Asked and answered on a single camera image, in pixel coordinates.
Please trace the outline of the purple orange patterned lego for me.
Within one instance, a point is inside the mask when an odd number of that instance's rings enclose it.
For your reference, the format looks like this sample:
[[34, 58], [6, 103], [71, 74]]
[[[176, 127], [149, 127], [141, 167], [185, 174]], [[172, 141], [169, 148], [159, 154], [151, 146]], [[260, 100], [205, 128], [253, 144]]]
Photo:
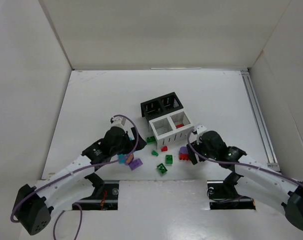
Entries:
[[134, 154], [132, 153], [132, 154], [130, 154], [127, 158], [126, 158], [126, 160], [125, 160], [125, 162], [124, 162], [124, 164], [126, 165], [126, 166], [129, 166], [130, 164], [131, 164], [131, 162], [134, 160]]

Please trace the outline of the purple 2x2 lego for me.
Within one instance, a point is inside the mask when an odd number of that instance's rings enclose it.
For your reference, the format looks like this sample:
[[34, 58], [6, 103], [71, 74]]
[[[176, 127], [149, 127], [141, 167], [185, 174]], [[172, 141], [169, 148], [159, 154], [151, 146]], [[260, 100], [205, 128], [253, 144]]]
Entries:
[[140, 158], [134, 159], [128, 166], [132, 171], [136, 170], [137, 168], [141, 167], [143, 162]]

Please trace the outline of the small red lego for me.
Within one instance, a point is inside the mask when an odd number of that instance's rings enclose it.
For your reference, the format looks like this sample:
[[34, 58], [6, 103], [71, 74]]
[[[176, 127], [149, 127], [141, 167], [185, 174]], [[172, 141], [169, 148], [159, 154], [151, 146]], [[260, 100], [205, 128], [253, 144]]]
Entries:
[[164, 146], [162, 149], [161, 149], [162, 152], [166, 152], [168, 151], [168, 147], [167, 146]]

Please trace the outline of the purple oval lego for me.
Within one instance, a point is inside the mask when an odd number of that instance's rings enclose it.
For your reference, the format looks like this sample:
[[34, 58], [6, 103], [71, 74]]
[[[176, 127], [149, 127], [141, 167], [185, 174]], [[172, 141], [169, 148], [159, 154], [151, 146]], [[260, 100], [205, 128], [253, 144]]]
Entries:
[[179, 153], [180, 153], [180, 154], [188, 154], [188, 149], [187, 149], [187, 147], [186, 147], [186, 146], [180, 147]]

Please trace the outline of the red comb lego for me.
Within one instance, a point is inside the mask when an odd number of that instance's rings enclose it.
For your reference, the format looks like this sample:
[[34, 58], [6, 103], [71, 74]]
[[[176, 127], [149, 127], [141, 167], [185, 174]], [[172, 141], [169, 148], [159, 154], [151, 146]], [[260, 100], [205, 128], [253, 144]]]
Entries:
[[179, 153], [178, 158], [179, 158], [179, 160], [182, 160], [182, 161], [189, 161], [190, 160], [190, 157], [189, 157], [188, 153]]

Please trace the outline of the green square lego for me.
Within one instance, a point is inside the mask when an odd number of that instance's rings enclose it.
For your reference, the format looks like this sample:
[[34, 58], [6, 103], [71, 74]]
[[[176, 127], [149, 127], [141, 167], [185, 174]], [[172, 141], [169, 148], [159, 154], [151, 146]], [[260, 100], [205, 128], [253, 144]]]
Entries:
[[172, 165], [173, 164], [173, 156], [172, 155], [166, 155], [165, 156], [165, 164], [166, 165]]

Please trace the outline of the green 2x2 lego front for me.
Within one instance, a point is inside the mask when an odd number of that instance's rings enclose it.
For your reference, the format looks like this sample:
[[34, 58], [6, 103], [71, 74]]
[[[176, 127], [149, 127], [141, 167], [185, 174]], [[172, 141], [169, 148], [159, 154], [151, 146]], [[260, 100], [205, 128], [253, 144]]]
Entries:
[[161, 175], [164, 175], [168, 171], [163, 163], [157, 165], [156, 168]]

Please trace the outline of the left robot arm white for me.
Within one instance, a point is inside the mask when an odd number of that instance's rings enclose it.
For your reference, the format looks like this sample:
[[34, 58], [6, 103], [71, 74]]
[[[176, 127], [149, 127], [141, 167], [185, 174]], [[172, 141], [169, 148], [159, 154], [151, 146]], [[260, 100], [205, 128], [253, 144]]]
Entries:
[[136, 127], [132, 127], [131, 132], [134, 139], [130, 139], [123, 128], [112, 126], [103, 138], [47, 181], [34, 186], [23, 185], [17, 192], [11, 222], [20, 223], [33, 236], [42, 231], [62, 207], [72, 206], [92, 194], [99, 195], [105, 182], [96, 171], [113, 164], [112, 157], [126, 158], [146, 146]]

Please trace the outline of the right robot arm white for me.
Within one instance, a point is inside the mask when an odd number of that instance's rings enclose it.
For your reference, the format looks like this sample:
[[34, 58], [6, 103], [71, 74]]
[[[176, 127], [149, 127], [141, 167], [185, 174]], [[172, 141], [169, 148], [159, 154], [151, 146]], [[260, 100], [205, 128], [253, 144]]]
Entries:
[[241, 197], [257, 200], [279, 213], [303, 231], [303, 180], [295, 180], [257, 162], [244, 150], [227, 146], [216, 131], [199, 125], [189, 131], [187, 150], [193, 165], [210, 162], [230, 171], [223, 184], [230, 201]]

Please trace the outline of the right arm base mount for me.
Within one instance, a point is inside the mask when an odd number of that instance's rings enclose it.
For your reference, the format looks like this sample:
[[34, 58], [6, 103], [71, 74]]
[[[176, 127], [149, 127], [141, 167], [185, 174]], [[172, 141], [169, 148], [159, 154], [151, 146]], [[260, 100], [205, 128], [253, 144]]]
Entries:
[[224, 180], [206, 182], [210, 210], [256, 210], [252, 198], [237, 193], [235, 186], [240, 178], [240, 175], [232, 172]]

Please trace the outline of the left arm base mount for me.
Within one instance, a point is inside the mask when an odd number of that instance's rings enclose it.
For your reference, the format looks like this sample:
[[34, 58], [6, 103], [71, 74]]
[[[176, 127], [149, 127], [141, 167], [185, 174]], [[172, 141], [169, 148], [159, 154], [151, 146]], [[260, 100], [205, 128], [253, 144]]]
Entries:
[[96, 187], [89, 197], [76, 203], [84, 211], [116, 211], [118, 210], [119, 183], [119, 181], [107, 180], [101, 187]]

